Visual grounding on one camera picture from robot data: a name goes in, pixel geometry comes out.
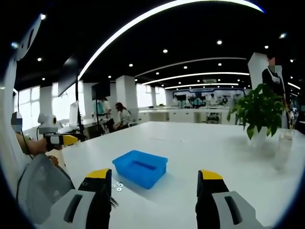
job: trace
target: desk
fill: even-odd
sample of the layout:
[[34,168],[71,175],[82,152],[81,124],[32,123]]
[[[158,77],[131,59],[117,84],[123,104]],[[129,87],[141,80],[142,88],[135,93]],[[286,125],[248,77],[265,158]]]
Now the desk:
[[[287,169],[276,172],[266,152],[275,152],[278,137],[267,137],[265,151],[251,152],[242,126],[147,122],[62,151],[75,187],[102,168],[112,169],[113,183],[124,183],[121,192],[112,190],[120,206],[111,211],[110,228],[196,229],[197,172],[203,168],[221,174],[229,190],[256,209],[256,218],[272,226],[291,203],[305,161],[305,136],[296,131]],[[167,173],[151,190],[120,178],[112,164],[133,149],[169,158]]]

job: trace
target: curved light strip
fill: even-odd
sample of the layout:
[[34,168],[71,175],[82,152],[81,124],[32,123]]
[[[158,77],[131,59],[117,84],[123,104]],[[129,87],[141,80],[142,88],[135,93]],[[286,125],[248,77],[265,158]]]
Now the curved light strip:
[[213,85],[238,86],[238,83],[197,83],[197,84],[179,85],[174,87],[165,87],[165,89],[173,89],[180,87],[213,86]]
[[201,59],[196,59],[196,60],[191,60],[191,61],[183,61],[183,62],[179,62],[179,63],[173,63],[173,64],[170,64],[170,65],[162,66],[160,68],[155,68],[155,69],[149,70],[147,72],[138,74],[135,77],[138,77],[138,76],[141,76],[141,75],[144,75],[144,74],[147,74],[147,73],[151,73],[151,72],[157,71],[159,69],[173,67],[173,66],[176,66],[176,65],[184,64],[184,63],[192,63],[192,62],[198,62],[198,61],[209,61],[209,60],[247,60],[247,59],[246,58],[242,58],[242,57],[210,57],[210,58],[201,58]]
[[255,10],[258,10],[260,12],[264,11],[259,8],[258,6],[254,5],[251,2],[245,1],[245,0],[176,0],[176,1],[172,1],[172,2],[168,2],[164,5],[158,6],[142,15],[140,15],[139,17],[133,19],[132,21],[130,21],[129,23],[127,23],[126,25],[124,25],[122,28],[120,28],[114,35],[112,35],[96,52],[95,54],[89,59],[89,61],[86,63],[86,65],[84,66],[84,68],[81,70],[81,73],[79,74],[79,76],[77,77],[78,80],[81,79],[81,77],[84,75],[84,73],[87,71],[87,69],[89,68],[89,66],[93,63],[93,61],[101,54],[102,51],[104,51],[104,49],[110,45],[115,39],[117,39],[119,36],[121,36],[124,32],[126,32],[127,30],[129,30],[132,26],[138,24],[139,22],[157,14],[160,13],[164,10],[176,7],[176,6],[181,6],[184,4],[188,4],[188,3],[193,3],[193,2],[201,2],[201,1],[224,1],[224,2],[231,2],[231,3],[236,3],[236,4],[240,4],[240,5],[244,5],[247,7],[251,7]]
[[149,82],[146,82],[146,83],[142,83],[142,85],[147,85],[147,84],[150,84],[150,83],[156,83],[156,82],[165,81],[165,80],[172,80],[172,79],[177,79],[177,78],[196,76],[196,75],[224,75],[224,74],[226,74],[226,75],[250,75],[249,73],[230,73],[230,72],[194,73],[194,74],[187,74],[187,75],[172,76],[172,77],[163,78],[163,79],[160,79],[160,80],[153,80],[153,81],[149,81]]
[[292,83],[289,83],[289,82],[288,82],[288,85],[293,86],[293,87],[295,87],[296,89],[299,89],[299,90],[301,89],[300,87],[298,87],[298,86],[296,86],[296,85],[294,85]]

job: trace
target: black ceiling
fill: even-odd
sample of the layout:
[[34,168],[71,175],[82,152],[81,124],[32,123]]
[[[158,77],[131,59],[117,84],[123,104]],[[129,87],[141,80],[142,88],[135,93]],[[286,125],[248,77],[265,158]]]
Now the black ceiling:
[[[10,1],[8,12],[14,12],[15,21],[1,15],[6,21],[2,44],[8,55],[10,43],[20,40],[27,27],[40,13],[47,18],[28,54],[18,62],[16,87],[24,88],[58,80],[58,70],[75,54],[80,70],[95,51],[119,28],[137,16],[170,2],[159,1],[58,1],[42,4],[35,1]],[[166,65],[213,57],[239,57],[246,60],[207,60],[178,64],[137,77],[139,83],[171,76],[206,72],[248,73],[247,62],[253,52],[273,52],[283,64],[283,75],[297,84],[304,62],[301,32],[296,23],[302,14],[298,6],[277,1],[252,1],[265,13],[227,2],[197,2],[165,10],[140,22],[117,38],[93,62],[84,74],[86,82],[100,82],[111,75],[137,76]],[[284,39],[279,39],[286,32]],[[221,79],[222,83],[241,81],[241,87],[250,84],[249,76],[207,75],[168,80],[153,85],[176,86],[198,83],[203,79]]]

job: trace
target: green leaves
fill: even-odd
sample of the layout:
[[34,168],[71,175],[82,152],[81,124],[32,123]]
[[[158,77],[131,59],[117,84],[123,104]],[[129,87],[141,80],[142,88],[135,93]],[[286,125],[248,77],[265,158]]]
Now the green leaves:
[[267,135],[274,135],[278,127],[282,125],[282,113],[285,105],[281,102],[282,97],[273,93],[266,84],[259,84],[248,95],[240,98],[235,107],[229,111],[227,120],[230,121],[231,115],[236,112],[238,120],[242,120],[245,128],[246,123],[250,126],[247,128],[247,134],[252,139],[254,127],[260,132],[263,126],[268,129]]
[[249,125],[247,128],[247,134],[248,134],[248,137],[250,140],[252,139],[252,137],[254,135],[254,127],[255,127],[255,125]]

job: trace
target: glass cup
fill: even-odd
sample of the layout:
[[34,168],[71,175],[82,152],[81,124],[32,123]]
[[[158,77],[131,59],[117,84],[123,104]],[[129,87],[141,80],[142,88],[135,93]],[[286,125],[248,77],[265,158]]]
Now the glass cup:
[[273,167],[282,170],[289,159],[293,142],[294,129],[281,129],[277,151],[273,160]]

